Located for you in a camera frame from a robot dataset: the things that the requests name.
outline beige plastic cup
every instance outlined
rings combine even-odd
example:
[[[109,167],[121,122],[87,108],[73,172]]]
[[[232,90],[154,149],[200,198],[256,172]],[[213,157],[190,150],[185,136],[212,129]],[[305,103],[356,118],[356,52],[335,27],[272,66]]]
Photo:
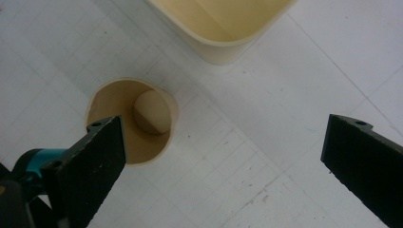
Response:
[[[295,0],[145,0],[207,62],[228,64]]]
[[[170,94],[149,83],[123,78],[103,85],[93,95],[86,124],[121,115],[126,165],[141,165],[159,158],[169,145],[178,112]]]

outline white tiled floor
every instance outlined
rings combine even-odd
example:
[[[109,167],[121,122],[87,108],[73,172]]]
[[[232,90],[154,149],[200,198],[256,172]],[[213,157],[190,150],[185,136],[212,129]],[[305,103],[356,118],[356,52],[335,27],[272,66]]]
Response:
[[[127,167],[89,227],[384,227],[320,162],[330,113],[403,144],[403,4],[299,0],[227,66],[143,0],[0,0],[0,161],[85,135],[119,77],[175,96],[174,139]]]

